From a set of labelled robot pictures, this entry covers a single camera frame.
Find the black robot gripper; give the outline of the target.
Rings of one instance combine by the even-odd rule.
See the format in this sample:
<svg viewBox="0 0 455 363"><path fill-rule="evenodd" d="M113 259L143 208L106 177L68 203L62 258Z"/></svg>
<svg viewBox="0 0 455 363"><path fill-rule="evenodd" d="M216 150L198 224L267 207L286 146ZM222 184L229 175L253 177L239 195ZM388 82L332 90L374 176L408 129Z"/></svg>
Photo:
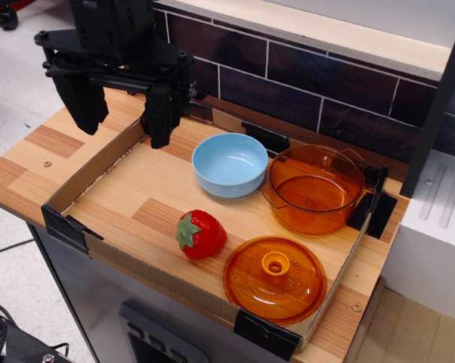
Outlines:
<svg viewBox="0 0 455 363"><path fill-rule="evenodd" d="M182 98L193 97L193 55L159 37L152 1L71 1L70 8L75 27L42 30L35 43L46 53L69 54L78 62L111 70L125 67L146 81L159 82L170 72L177 78L173 86L153 84L140 118L150 146L167 146L180 123ZM93 135L109 113L104 89L93 85L86 74L50 70L49 76L75 124Z"/></svg>

